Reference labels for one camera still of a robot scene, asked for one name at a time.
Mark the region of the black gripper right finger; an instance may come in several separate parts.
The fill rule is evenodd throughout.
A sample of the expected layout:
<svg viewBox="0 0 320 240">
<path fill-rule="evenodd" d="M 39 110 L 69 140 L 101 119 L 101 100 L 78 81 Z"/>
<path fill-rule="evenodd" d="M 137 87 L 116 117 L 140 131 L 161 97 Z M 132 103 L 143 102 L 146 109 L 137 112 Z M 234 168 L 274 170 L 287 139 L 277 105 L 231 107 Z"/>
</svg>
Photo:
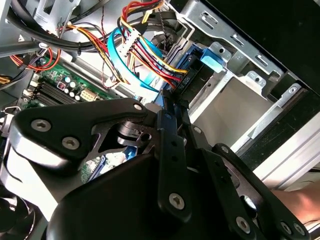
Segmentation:
<svg viewBox="0 0 320 240">
<path fill-rule="evenodd" d="M 175 102 L 178 132 L 186 137 L 187 162 L 212 186 L 228 231 L 221 240 L 309 240 L 310 234 L 290 210 L 225 144 L 211 146 L 191 124 L 186 100 Z"/>
</svg>

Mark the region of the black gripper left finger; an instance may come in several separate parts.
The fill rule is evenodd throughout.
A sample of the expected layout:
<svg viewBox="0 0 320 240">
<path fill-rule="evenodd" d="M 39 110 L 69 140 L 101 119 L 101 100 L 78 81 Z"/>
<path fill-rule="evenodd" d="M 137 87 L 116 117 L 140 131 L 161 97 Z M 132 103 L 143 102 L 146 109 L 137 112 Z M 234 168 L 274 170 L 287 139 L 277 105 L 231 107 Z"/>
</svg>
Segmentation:
<svg viewBox="0 0 320 240">
<path fill-rule="evenodd" d="M 186 223 L 192 209 L 186 188 L 183 139 L 171 100 L 152 112 L 133 98 L 35 107 L 19 112 L 8 136 L 7 189 L 38 206 L 51 220 L 59 203 L 81 182 L 84 163 L 136 146 L 158 162 L 157 203 Z"/>
</svg>

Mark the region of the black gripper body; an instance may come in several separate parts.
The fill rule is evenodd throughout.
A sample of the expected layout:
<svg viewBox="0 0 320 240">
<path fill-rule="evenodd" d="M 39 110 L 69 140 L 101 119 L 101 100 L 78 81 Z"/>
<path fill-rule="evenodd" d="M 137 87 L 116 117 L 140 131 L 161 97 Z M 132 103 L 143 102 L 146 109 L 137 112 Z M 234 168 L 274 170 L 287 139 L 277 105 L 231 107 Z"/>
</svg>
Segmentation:
<svg viewBox="0 0 320 240">
<path fill-rule="evenodd" d="M 70 192 L 57 206 L 46 230 L 49 240 L 243 240 L 229 222 L 200 150 L 187 152 L 192 214 L 188 222 L 160 210 L 159 164 L 151 156 L 126 162 Z"/>
</svg>

